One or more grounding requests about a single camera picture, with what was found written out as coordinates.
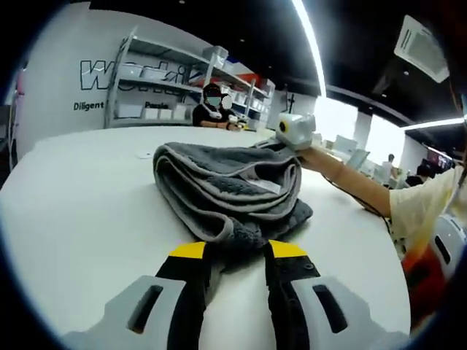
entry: hand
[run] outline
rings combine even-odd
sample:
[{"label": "hand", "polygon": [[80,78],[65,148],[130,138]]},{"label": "hand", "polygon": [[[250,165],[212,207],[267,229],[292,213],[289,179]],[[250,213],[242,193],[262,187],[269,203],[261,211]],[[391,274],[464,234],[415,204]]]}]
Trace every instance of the hand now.
[{"label": "hand", "polygon": [[241,130],[241,128],[237,124],[232,124],[232,123],[229,124],[228,129],[230,131],[240,131]]}]

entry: black shirt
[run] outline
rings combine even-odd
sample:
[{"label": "black shirt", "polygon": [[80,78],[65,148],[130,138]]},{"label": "black shirt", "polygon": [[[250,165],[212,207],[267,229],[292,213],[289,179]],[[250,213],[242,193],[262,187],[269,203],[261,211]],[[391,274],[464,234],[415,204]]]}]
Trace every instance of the black shirt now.
[{"label": "black shirt", "polygon": [[230,109],[224,109],[220,107],[218,110],[216,110],[216,108],[214,108],[210,104],[206,104],[205,106],[213,112],[219,112],[222,115],[222,117],[220,119],[211,117],[211,115],[203,107],[203,105],[199,104],[193,110],[193,126],[201,126],[202,121],[211,123],[225,123],[228,122],[229,115],[234,115],[234,113]]},{"label": "black shirt", "polygon": [[421,178],[419,178],[418,176],[409,176],[406,179],[406,183],[410,187],[413,187],[413,186],[418,186],[419,184],[423,184],[423,180],[421,180]]}]

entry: ceiling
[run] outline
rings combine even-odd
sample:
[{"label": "ceiling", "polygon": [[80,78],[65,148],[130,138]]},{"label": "ceiling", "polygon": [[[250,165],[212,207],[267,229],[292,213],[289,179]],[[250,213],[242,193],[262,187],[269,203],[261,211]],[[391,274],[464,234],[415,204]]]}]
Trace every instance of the ceiling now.
[{"label": "ceiling", "polygon": [[[280,90],[287,85],[291,92],[319,95],[311,50],[291,0],[181,2],[95,0],[91,9],[130,12],[176,26],[226,48]],[[359,106],[399,126],[408,125],[404,117],[416,123],[459,117],[448,79],[438,84],[393,53],[404,15],[419,15],[411,0],[303,3],[317,37],[328,97]],[[395,113],[368,104],[368,98]],[[465,144],[463,126],[408,134],[447,152],[462,150]]]}]

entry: yellow sleeve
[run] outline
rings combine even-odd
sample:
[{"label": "yellow sleeve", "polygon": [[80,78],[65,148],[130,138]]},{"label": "yellow sleeve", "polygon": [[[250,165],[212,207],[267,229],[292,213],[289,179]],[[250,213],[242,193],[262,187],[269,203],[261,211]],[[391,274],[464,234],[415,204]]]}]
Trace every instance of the yellow sleeve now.
[{"label": "yellow sleeve", "polygon": [[391,221],[396,238],[408,238],[428,217],[440,215],[455,185],[456,169],[450,169],[411,188],[390,191]]}]

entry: face mask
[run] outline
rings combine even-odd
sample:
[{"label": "face mask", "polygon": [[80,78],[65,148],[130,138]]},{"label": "face mask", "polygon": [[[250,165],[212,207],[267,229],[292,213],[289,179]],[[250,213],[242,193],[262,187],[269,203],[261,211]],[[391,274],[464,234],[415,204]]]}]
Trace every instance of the face mask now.
[{"label": "face mask", "polygon": [[207,101],[211,106],[219,106],[220,105],[220,97],[208,97]]}]

